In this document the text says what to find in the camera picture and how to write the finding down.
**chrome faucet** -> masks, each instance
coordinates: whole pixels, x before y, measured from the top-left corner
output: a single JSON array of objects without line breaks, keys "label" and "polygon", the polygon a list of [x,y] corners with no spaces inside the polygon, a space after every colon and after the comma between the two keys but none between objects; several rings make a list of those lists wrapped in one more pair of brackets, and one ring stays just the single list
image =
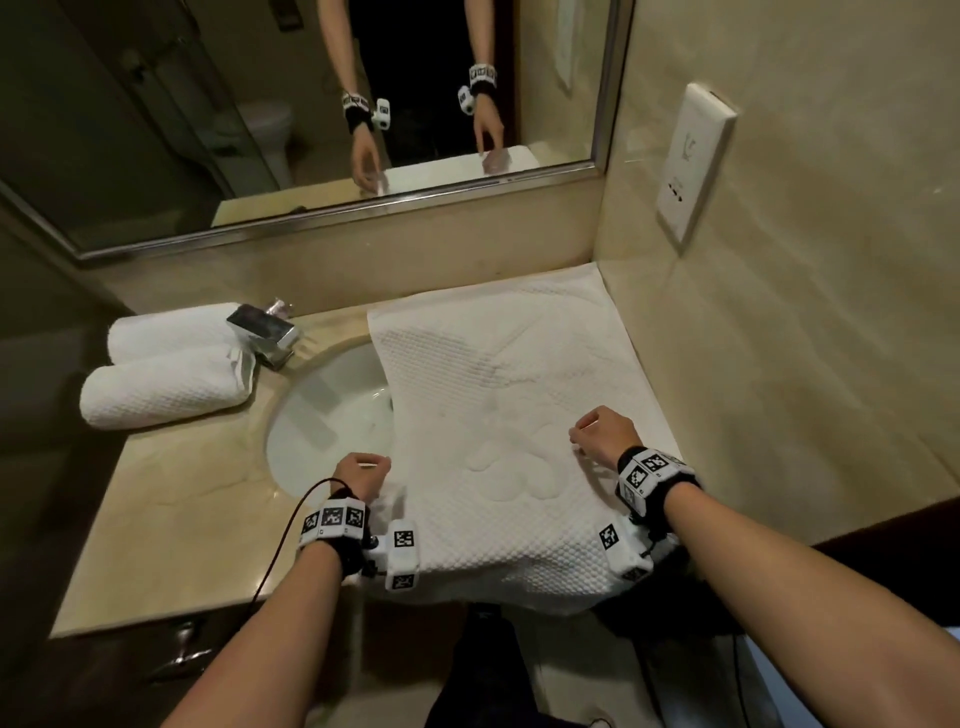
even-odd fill
[{"label": "chrome faucet", "polygon": [[247,341],[261,364],[276,371],[293,356],[294,344],[300,338],[300,330],[287,321],[292,308],[280,299],[266,310],[241,303],[227,317],[227,323]]}]

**wall switch plate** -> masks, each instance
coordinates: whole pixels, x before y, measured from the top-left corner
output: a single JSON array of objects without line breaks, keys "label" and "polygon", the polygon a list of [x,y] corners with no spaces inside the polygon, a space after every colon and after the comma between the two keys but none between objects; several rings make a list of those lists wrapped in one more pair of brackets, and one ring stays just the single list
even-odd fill
[{"label": "wall switch plate", "polygon": [[735,118],[736,111],[701,85],[686,87],[657,195],[660,217],[681,245],[707,198]]},{"label": "wall switch plate", "polygon": [[573,88],[573,42],[577,35],[577,4],[580,0],[559,0],[557,3],[557,37],[553,62],[557,75],[566,86]]}]

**cabinet handle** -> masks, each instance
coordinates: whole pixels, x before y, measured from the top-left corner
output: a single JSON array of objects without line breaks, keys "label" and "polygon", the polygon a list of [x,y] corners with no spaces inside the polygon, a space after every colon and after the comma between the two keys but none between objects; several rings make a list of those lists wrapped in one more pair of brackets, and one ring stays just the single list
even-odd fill
[{"label": "cabinet handle", "polygon": [[213,661],[216,650],[212,647],[193,652],[189,651],[190,645],[197,636],[196,622],[184,622],[177,628],[176,635],[177,644],[180,646],[177,657],[151,672],[148,678],[151,683],[165,683],[187,677],[200,677]]}]

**textured white towel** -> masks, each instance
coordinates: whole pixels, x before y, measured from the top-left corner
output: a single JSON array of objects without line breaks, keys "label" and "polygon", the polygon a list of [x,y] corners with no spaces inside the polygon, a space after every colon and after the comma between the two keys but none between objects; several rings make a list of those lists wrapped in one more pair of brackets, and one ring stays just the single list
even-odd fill
[{"label": "textured white towel", "polygon": [[376,517],[417,523],[410,598],[570,614],[629,588],[596,528],[625,511],[615,475],[588,477],[567,431],[607,404],[650,446],[677,445],[596,266],[420,294],[369,321],[396,431]]},{"label": "textured white towel", "polygon": [[219,344],[95,370],[80,393],[80,412],[97,429],[136,429],[205,415],[245,401],[253,355]]},{"label": "textured white towel", "polygon": [[110,361],[123,364],[216,344],[241,346],[227,323],[238,303],[213,303],[117,319],[107,334]]}]

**mirror frame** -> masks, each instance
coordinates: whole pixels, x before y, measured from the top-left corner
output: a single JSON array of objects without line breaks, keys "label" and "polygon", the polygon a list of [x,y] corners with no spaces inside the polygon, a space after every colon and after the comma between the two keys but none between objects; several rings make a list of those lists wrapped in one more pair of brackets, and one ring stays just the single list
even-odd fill
[{"label": "mirror frame", "polygon": [[10,188],[3,179],[0,179],[0,197],[6,198],[24,217],[39,228],[44,237],[67,253],[72,260],[78,263],[92,263],[94,261],[108,262],[146,255],[167,255],[200,248],[213,248],[230,243],[313,230],[327,225],[340,225],[354,220],[367,220],[425,207],[452,205],[510,192],[596,179],[606,174],[607,165],[610,161],[613,125],[620,98],[620,84],[623,79],[634,5],[635,0],[610,0],[610,14],[607,18],[607,44],[604,48],[603,74],[597,94],[591,154],[589,159],[583,161],[514,172],[499,177],[429,187],[416,192],[385,198],[320,207],[282,217],[251,220],[205,231],[143,240],[105,248],[100,251],[81,250],[63,231]]}]

